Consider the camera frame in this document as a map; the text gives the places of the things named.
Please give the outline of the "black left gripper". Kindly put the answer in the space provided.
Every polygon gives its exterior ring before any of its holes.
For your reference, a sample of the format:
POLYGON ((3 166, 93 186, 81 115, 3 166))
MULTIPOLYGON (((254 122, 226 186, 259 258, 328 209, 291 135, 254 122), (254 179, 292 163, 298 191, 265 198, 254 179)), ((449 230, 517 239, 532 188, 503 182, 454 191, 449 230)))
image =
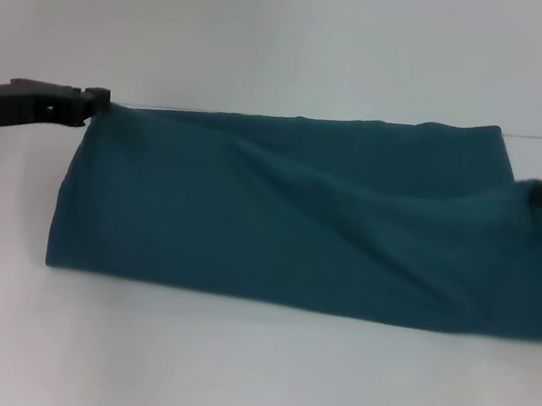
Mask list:
POLYGON ((35 123, 81 127, 86 120, 109 111, 110 102, 109 89, 82 91, 17 78, 0 84, 0 128, 35 123))

